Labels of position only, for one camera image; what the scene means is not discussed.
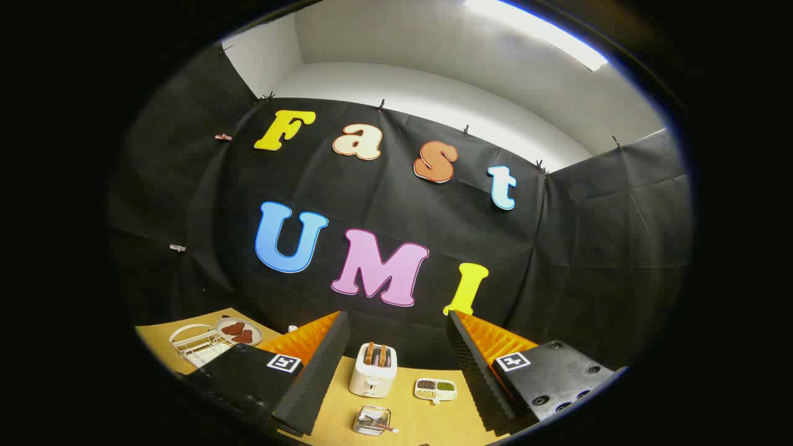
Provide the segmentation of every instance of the black fabric backdrop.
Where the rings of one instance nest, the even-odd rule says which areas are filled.
[[[109,221],[120,230],[113,257],[137,325],[234,306],[285,332],[347,310],[348,356],[375,340],[393,346],[402,366],[456,368],[442,308],[457,289],[459,264],[471,262],[490,271],[473,303],[475,316],[538,343],[566,340],[607,367],[630,363],[661,326],[691,237],[686,178],[666,131],[544,178],[508,150],[404,113],[317,99],[255,103],[218,50],[154,97],[111,182]],[[316,121],[277,151],[254,149],[283,109],[314,111]],[[382,130],[379,158],[331,150],[353,123]],[[222,132],[234,140],[213,139]],[[413,173],[430,140],[458,149],[448,183]],[[502,164],[518,180],[510,188],[517,205],[506,212],[492,203],[487,175]],[[264,201],[292,210],[278,241],[287,256],[301,233],[300,212],[329,219],[303,271],[284,274],[257,257]],[[404,242],[429,249],[414,306],[330,288],[347,256],[343,234],[350,228],[375,233],[384,260]],[[178,254],[169,243],[187,251]]]
[[[535,250],[504,327],[616,369],[658,333],[689,260],[688,179],[667,130],[548,174]]]

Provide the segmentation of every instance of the fluorescent light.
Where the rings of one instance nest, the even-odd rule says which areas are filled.
[[[498,0],[465,0],[465,5],[483,15],[498,19],[552,44],[570,54],[592,71],[608,61],[584,42],[528,12]]]

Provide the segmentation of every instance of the blue letter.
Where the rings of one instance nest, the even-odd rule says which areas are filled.
[[[488,169],[488,174],[493,176],[493,186],[490,190],[490,196],[496,206],[503,210],[510,210],[515,207],[515,200],[509,198],[509,186],[515,187],[518,185],[518,180],[509,175],[509,167],[495,166]]]
[[[278,236],[284,220],[292,215],[292,210],[281,203],[262,203],[262,220],[259,223],[259,232],[256,233],[256,255],[268,267],[280,272],[303,271],[314,256],[316,238],[320,229],[328,225],[327,218],[313,212],[300,214],[303,222],[303,232],[297,243],[294,256],[287,257],[278,252]]]

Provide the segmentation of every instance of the wooden tabletop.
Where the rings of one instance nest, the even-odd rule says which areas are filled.
[[[195,370],[193,364],[183,359],[168,342],[168,337],[179,327],[187,324],[207,324],[214,326],[221,315],[239,317],[251,321],[262,330],[264,345],[280,333],[268,329],[228,308],[192,317],[183,321],[161,325],[136,327],[140,337],[146,342],[157,358],[172,371],[187,374]],[[195,336],[186,330],[179,339]],[[312,435],[293,436],[279,430],[282,435],[294,438],[312,446],[459,446],[461,444],[489,444],[508,435],[496,436],[485,431],[477,408],[462,372],[459,370],[425,370],[399,367],[389,396],[385,398],[365,398],[353,394],[347,388],[354,368],[352,358],[342,356],[339,366],[328,387],[320,413],[314,424]],[[453,401],[444,401],[433,406],[431,402],[413,395],[413,387],[419,378],[449,379],[457,384],[458,395]],[[355,415],[362,406],[380,406],[391,409],[391,426],[399,433],[384,432],[380,436],[367,436],[352,430]]]

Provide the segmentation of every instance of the white toaster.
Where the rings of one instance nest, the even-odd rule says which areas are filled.
[[[369,347],[368,342],[362,344],[358,350],[355,370],[350,379],[350,392],[363,397],[385,398],[397,376],[397,352],[393,348],[386,347],[391,352],[391,367],[378,367],[364,363],[367,347]],[[382,348],[379,344],[375,344],[374,347]]]

